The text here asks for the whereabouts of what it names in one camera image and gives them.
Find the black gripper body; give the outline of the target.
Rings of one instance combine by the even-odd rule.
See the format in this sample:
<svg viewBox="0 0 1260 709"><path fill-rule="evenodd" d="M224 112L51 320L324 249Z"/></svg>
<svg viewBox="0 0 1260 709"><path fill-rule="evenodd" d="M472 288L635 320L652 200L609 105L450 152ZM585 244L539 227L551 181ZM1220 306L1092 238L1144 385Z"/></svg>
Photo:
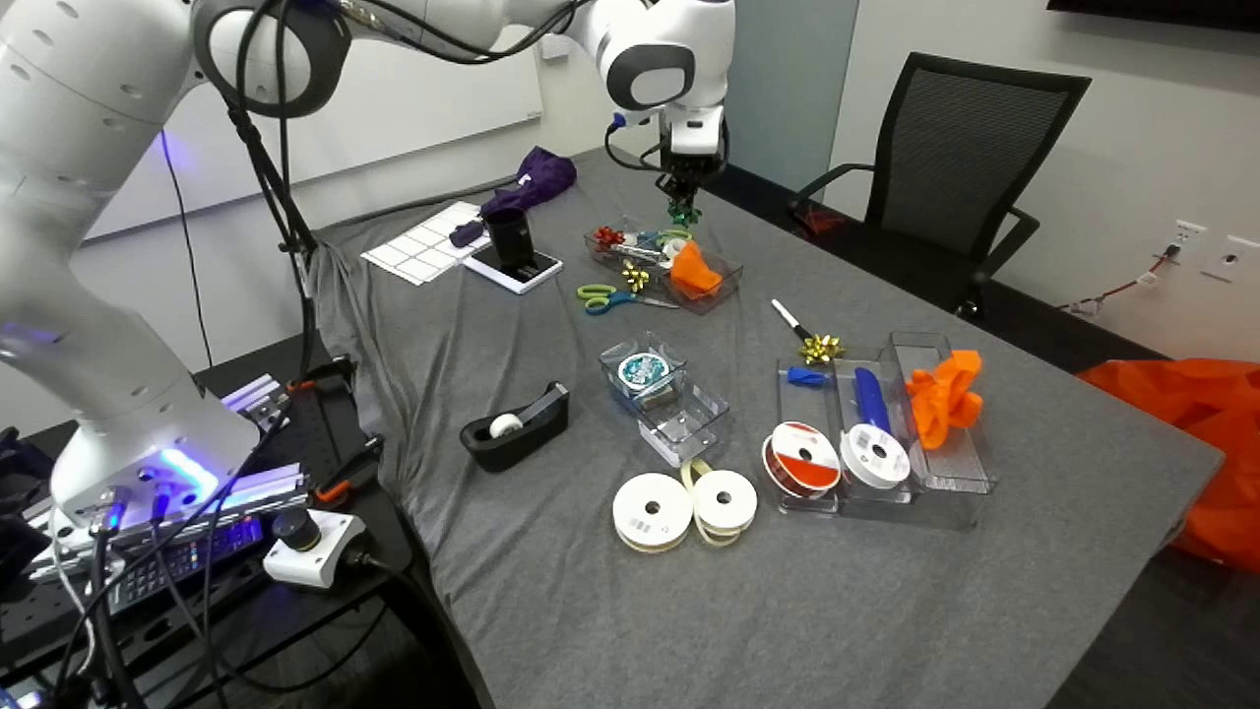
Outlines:
<svg viewBox="0 0 1260 709"><path fill-rule="evenodd" d="M707 177L723 165L723 112L664 112L661 169L673 177Z"/></svg>

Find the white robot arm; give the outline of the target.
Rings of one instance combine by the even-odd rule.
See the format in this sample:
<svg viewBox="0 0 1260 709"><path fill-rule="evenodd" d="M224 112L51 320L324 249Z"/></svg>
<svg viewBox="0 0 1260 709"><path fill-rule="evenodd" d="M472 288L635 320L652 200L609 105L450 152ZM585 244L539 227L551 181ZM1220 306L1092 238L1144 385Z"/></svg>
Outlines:
<svg viewBox="0 0 1260 709"><path fill-rule="evenodd" d="M723 152L736 0L2 0L0 348L73 414L55 512L136 529L158 499L212 499L258 445L143 316L72 272L191 87L221 95L286 249L312 256L292 184L358 41L483 67L546 35L584 46L616 113L661 131L664 189L693 197Z"/></svg>

